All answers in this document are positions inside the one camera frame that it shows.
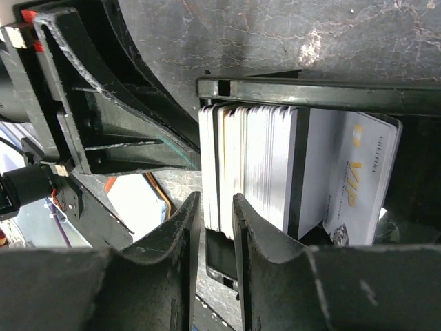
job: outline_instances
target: black plastic bracket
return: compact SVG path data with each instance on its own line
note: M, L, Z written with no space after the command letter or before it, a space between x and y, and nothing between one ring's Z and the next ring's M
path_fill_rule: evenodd
M83 174L200 170L195 120L143 62L118 1L23 3L43 52L6 40L2 59L45 160Z
M109 248L2 250L0 311L8 330L188 331L192 327L200 194L120 253Z
M33 162L42 162L43 153L31 139L23 138L21 145ZM133 243L132 232L72 174L50 180L69 221L93 247L120 250Z
M234 243L244 330L435 330L439 245L305 247L237 194Z

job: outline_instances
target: scratched surface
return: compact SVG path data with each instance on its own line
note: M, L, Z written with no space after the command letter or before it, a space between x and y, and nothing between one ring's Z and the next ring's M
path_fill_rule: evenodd
M119 0L144 61L194 117L194 80L305 69L306 78L439 80L440 0Z

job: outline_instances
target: screw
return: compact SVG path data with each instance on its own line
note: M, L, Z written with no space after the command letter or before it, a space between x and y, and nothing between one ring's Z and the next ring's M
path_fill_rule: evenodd
M92 127L92 120L91 119L85 119L84 120L84 125L87 126L88 128Z

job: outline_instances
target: wire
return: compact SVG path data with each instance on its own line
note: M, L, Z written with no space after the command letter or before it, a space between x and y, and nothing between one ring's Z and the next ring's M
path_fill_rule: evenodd
M161 187L158 185L158 182L153 177L153 175L150 172L147 172L145 174L145 177L147 178L147 181L150 183L150 185L153 187L154 190L156 190L159 194L159 196L164 200L165 204L167 205L167 219L170 218L170 215L172 214L172 203L168 199L168 197L165 195L164 191L162 191Z
M8 147L12 148L14 151L16 151L17 153L19 153L22 157L25 157L26 154L24 151L22 151L20 148L16 147L16 145L14 145L13 143L11 143L9 140L0 137L0 142L4 143L5 145L7 145Z
M66 232L64 231L63 226L61 225L60 219L58 218L57 210L55 209L54 205L52 204L52 202L50 202L48 198L46 198L45 200L48 205L49 211L55 220L57 228L60 231L61 236L63 237L64 243L67 245L67 247L72 247L72 244L70 243L69 238Z
M58 208L60 208L60 210L61 210L62 212L64 212L63 207L61 207L60 201L58 201L58 199L57 199L57 189L56 189L56 188L53 188L53 189L52 189L51 197L52 197L52 200L54 201L54 204L55 204Z

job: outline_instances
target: stack of cards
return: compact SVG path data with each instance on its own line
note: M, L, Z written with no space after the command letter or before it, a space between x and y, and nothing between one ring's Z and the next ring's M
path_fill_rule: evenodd
M369 245L387 191L400 122L363 113L222 103L199 112L205 226L233 239L242 193L301 238L323 221L335 244Z

